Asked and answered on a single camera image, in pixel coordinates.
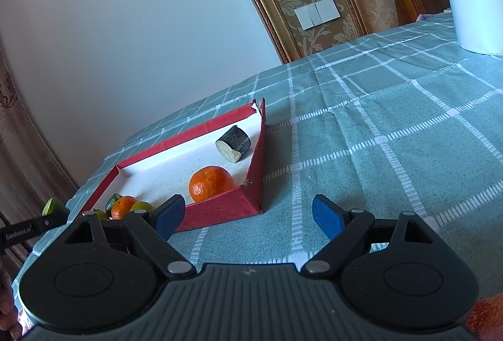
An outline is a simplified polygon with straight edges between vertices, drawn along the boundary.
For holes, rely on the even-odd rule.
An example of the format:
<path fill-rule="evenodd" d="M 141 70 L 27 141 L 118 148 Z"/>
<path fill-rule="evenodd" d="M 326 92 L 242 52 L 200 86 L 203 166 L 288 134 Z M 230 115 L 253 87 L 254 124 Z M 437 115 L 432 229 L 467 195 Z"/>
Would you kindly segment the person's left hand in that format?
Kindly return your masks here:
<path fill-rule="evenodd" d="M 18 322 L 18 310 L 14 305 L 11 279 L 5 269 L 1 269 L 1 340 L 18 340 L 22 336 L 22 326 Z"/>

